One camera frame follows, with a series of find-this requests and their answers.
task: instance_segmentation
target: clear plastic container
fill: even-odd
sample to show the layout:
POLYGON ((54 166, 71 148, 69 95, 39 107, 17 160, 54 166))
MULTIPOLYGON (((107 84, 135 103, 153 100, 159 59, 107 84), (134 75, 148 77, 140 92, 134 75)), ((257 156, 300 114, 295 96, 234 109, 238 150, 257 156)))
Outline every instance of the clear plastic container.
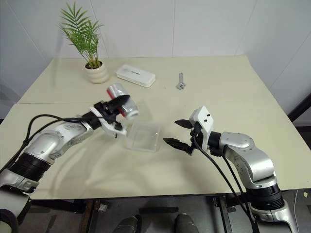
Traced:
POLYGON ((126 147, 131 150, 156 152, 160 130, 159 124, 135 121, 126 139, 126 147))

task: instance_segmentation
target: table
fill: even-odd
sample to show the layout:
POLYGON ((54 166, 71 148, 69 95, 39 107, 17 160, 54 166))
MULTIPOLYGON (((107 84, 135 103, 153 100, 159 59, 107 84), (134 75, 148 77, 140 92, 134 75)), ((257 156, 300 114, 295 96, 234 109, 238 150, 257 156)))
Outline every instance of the table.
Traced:
MULTIPOLYGON (((135 120, 162 125, 162 137, 190 142, 189 130, 173 122, 189 118, 205 105, 215 131, 250 135, 274 162, 281 189, 311 186, 311 153, 246 56, 111 58, 104 60, 111 79, 89 83, 82 59, 54 59, 14 105, 0 125, 0 166, 21 144, 29 120, 42 113, 61 117, 83 114, 99 100, 109 100, 106 88, 121 83, 137 103, 135 120), (121 80, 114 71, 129 64, 156 74, 150 88, 121 80), (184 90, 178 90, 183 72, 184 90)), ((120 118, 130 127, 132 121, 120 118)), ((41 119, 35 128, 47 122, 41 119)), ((237 190, 225 164, 215 158, 237 190)), ((217 194, 231 192, 214 166, 199 152, 192 156, 162 142, 156 153, 128 150, 124 140, 98 129, 83 143, 57 159, 32 199, 87 199, 133 196, 217 194)))

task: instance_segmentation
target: metal can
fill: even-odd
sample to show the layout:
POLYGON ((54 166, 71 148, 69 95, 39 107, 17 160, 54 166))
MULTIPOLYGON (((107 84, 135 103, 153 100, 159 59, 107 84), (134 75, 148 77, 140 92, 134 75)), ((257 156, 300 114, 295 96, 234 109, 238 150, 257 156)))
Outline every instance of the metal can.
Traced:
MULTIPOLYGON (((115 83, 109 86, 107 88, 107 93, 112 100, 118 96, 129 95, 120 83, 115 83)), ((139 114, 138 108, 132 98, 129 98, 129 100, 124 105, 122 105, 120 108, 120 113, 128 120, 132 120, 139 114)))

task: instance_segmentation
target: potted plant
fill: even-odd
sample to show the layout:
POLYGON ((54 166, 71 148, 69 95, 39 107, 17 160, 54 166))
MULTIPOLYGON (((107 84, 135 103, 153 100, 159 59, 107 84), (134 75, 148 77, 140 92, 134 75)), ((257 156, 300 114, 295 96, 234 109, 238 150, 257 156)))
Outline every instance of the potted plant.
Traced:
POLYGON ((92 23, 85 16, 87 11, 82 7, 76 9, 76 3, 72 7, 67 3, 68 10, 61 9, 61 17, 65 20, 60 23, 60 28, 71 45, 74 45, 82 57, 87 61, 85 71, 92 83, 103 83, 109 79, 104 63, 98 60, 99 28, 102 24, 98 21, 92 23))

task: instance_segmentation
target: white plant pot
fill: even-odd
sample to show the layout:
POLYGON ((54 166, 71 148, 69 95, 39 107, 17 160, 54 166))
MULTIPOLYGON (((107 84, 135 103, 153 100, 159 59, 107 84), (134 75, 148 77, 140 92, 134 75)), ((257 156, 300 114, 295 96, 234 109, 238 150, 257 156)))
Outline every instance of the white plant pot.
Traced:
POLYGON ((97 69, 88 69, 85 65, 84 70, 86 71, 87 78, 91 83, 104 83, 109 79, 108 71, 103 63, 97 69))

